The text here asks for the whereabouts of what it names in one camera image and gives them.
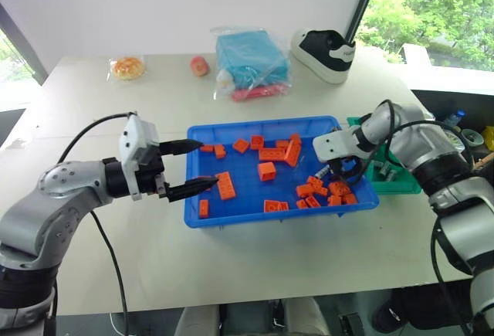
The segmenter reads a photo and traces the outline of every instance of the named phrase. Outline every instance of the white wall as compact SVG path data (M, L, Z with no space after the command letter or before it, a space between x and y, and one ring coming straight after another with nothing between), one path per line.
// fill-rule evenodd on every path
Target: white wall
M65 55L214 51L209 29L345 33L358 0L0 0L50 72Z

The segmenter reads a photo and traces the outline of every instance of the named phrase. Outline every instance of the white table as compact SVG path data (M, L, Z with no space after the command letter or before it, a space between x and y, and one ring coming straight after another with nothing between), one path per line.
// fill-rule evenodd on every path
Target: white table
M348 81L331 86L293 63L290 95L233 103L212 100L213 75L191 75L191 56L152 56L132 83L108 83L105 59L65 58L0 151L0 214L28 193L71 137L91 120L138 110L161 140L185 137L193 124L372 111L383 99L415 102L386 65L362 52ZM101 125L70 159L117 156L123 120ZM185 156L165 158L166 176L182 183ZM375 210L337 216L247 223L223 230L190 229L183 202L144 196L116 200L96 212L117 252L131 311L200 304L337 294L435 282L428 246L435 216L424 194L382 196ZM447 280L465 276L440 253ZM83 220L59 272L59 313L120 311L109 254L90 217Z

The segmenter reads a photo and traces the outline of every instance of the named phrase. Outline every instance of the bread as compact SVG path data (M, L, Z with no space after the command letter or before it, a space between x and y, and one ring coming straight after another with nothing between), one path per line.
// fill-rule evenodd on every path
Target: bread
M144 73L144 62L132 56L126 56L115 61L112 72L121 80L133 80Z

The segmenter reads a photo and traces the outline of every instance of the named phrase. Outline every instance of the robotic arm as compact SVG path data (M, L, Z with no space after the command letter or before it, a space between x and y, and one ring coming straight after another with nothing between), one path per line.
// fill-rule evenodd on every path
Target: robotic arm
M401 125L424 119L416 106L382 103L361 126L316 137L313 146L321 162L341 169L334 165L351 156L368 158L392 134L390 150L418 180L438 216L435 235L448 261L473 275L470 297L474 330L492 334L494 190L484 178L473 175L438 125L417 124L394 132Z
M193 140L159 143L153 124L131 115L120 137L120 156L53 166L35 189L0 221L0 334L43 334L59 265L80 220L115 198L158 194L170 202L212 187L196 178L176 187L164 180L161 156L202 146Z

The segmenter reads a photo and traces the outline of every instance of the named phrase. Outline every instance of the pink object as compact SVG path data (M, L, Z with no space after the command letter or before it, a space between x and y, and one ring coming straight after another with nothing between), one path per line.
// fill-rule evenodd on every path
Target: pink object
M285 93L287 85L283 83L277 83L274 85L267 85L265 87L254 87L253 89L235 90L232 94L232 99L235 102L244 99L257 98L257 97L271 97L272 95Z
M191 70L197 77L207 75L209 72L209 65L203 56L195 56L191 60Z

